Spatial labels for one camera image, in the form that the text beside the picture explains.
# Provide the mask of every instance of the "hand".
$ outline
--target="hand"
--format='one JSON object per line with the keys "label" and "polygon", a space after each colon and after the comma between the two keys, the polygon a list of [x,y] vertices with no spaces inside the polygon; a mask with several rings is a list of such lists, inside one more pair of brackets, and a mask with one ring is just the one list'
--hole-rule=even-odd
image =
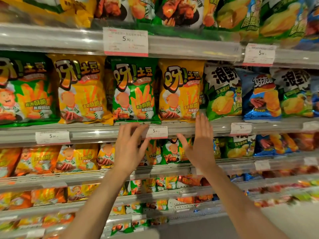
{"label": "hand", "polygon": [[130,122],[120,126],[117,141],[115,143],[113,169],[116,169],[120,173],[124,173],[125,178],[137,168],[145,155],[145,150],[149,144],[150,138],[146,138],[140,148],[138,148],[138,145],[142,133],[147,128],[148,125],[140,125],[138,122]]}
{"label": "hand", "polygon": [[204,114],[196,116],[193,147],[188,145],[186,138],[182,134],[178,133],[177,137],[183,145],[185,154],[192,165],[203,173],[210,173],[216,166],[216,162],[214,157],[213,128],[209,124],[207,117]]}

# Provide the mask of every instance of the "blue chip bag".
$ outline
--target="blue chip bag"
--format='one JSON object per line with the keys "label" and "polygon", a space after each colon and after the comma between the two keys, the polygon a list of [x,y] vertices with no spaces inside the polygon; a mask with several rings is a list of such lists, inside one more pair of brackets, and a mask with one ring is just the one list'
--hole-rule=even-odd
{"label": "blue chip bag", "polygon": [[219,149],[219,139],[218,137],[215,137],[213,139],[213,148],[214,148],[214,157],[215,159],[220,159],[221,158],[221,152]]}
{"label": "blue chip bag", "polygon": [[290,140],[278,133],[256,136],[255,157],[279,156],[296,151]]}
{"label": "blue chip bag", "polygon": [[230,178],[230,181],[234,183],[244,181],[244,177],[242,174],[233,174],[233,175],[230,175],[229,178]]}
{"label": "blue chip bag", "polygon": [[264,179],[262,172],[244,173],[244,181]]}
{"label": "blue chip bag", "polygon": [[310,90],[312,93],[312,111],[319,117],[319,76],[311,75]]}
{"label": "blue chip bag", "polygon": [[242,112],[250,122],[275,121],[281,118],[278,91],[269,74],[236,68],[242,81]]}

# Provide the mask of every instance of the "left hand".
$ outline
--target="left hand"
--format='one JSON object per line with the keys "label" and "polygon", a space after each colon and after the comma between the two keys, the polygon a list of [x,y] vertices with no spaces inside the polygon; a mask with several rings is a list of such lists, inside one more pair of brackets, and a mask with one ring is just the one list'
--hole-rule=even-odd
{"label": "left hand", "polygon": [[141,125],[138,122],[130,122],[121,125],[115,143],[114,167],[120,173],[128,177],[139,165],[145,155],[150,138],[146,138],[138,148],[142,133],[148,125]]}

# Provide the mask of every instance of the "right hand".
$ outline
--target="right hand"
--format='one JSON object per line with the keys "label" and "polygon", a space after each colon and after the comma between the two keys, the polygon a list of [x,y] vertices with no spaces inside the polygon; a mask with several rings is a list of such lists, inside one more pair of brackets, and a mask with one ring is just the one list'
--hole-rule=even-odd
{"label": "right hand", "polygon": [[204,114],[196,116],[195,140],[190,147],[186,138],[178,133],[178,139],[183,145],[185,154],[189,161],[203,173],[210,173],[216,166],[213,145],[213,128]]}

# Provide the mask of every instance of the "forearm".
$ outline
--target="forearm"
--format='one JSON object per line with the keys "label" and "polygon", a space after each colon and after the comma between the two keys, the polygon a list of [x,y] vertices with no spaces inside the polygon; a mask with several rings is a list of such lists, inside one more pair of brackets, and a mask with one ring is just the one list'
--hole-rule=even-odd
{"label": "forearm", "polygon": [[214,165],[204,172],[241,238],[288,238]]}
{"label": "forearm", "polygon": [[124,173],[111,169],[77,213],[74,221],[63,232],[61,239],[100,238],[114,201],[125,180]]}

